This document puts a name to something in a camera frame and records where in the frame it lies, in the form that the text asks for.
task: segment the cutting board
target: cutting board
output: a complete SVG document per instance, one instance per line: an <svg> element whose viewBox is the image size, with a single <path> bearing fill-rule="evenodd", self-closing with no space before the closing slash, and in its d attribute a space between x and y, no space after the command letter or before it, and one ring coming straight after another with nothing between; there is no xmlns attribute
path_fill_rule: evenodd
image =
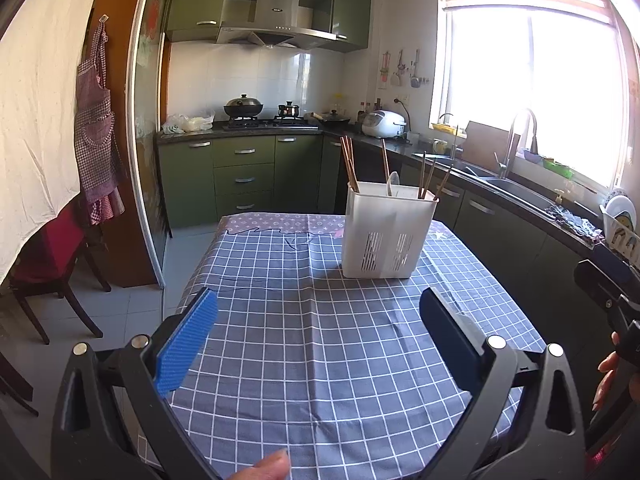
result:
<svg viewBox="0 0 640 480"><path fill-rule="evenodd" d="M497 173L498 164L495 161L494 152L498 155L500 162L504 161L508 140L509 132L506 130L469 121L466 127L466 141L463 145L462 159ZM520 136L515 134L509 157L510 166L513 164L513 157L518 149L519 141Z"/></svg>

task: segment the rice cooker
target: rice cooker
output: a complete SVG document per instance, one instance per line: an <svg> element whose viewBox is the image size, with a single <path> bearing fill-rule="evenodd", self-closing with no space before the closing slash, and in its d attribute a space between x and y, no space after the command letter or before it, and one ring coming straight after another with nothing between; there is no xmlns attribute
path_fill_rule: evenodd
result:
<svg viewBox="0 0 640 480"><path fill-rule="evenodd" d="M386 110L376 110L367 114L362 121L362 133L378 139L388 139L401 136L405 125L406 121L402 115Z"/></svg>

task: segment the dish rack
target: dish rack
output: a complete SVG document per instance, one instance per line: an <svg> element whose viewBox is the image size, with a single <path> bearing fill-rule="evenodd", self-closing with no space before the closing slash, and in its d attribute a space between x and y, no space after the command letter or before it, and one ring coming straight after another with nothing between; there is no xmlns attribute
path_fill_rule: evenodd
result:
<svg viewBox="0 0 640 480"><path fill-rule="evenodd" d="M600 211L604 220L604 237L609 249L619 252L631 265L640 269L639 236L608 214L603 206L600 206Z"/></svg>
<svg viewBox="0 0 640 480"><path fill-rule="evenodd" d="M346 278L408 278L422 253L433 213L438 204L418 188L358 182L359 193L349 186L342 273Z"/></svg>

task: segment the human hand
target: human hand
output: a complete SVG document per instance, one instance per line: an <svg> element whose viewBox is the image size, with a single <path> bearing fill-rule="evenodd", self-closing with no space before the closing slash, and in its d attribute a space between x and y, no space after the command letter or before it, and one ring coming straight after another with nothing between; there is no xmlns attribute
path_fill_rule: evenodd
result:
<svg viewBox="0 0 640 480"><path fill-rule="evenodd" d="M614 345L620 343L620 336L617 332L611 334L611 340ZM596 389L596 396L593 397L593 411L597 412L607 397L613 384L613 379L616 376L616 370L620 364L620 356L616 352L612 352L604 359L598 366L598 371L606 373L603 380L600 381L598 388ZM635 402L640 402L640 374L633 374L629 380L629 394Z"/></svg>
<svg viewBox="0 0 640 480"><path fill-rule="evenodd" d="M256 465L242 469L228 480L284 480L291 471L291 461L286 449L264 457Z"/></svg>

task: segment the plastic bag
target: plastic bag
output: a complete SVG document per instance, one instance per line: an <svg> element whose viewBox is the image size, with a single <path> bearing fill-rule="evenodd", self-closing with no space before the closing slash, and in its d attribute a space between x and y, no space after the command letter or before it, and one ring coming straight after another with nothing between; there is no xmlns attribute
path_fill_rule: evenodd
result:
<svg viewBox="0 0 640 480"><path fill-rule="evenodd" d="M175 114L167 117L162 125L162 130L166 134L182 134L184 132L197 132L199 130L209 130L213 125L215 114L209 117L187 117L182 114Z"/></svg>

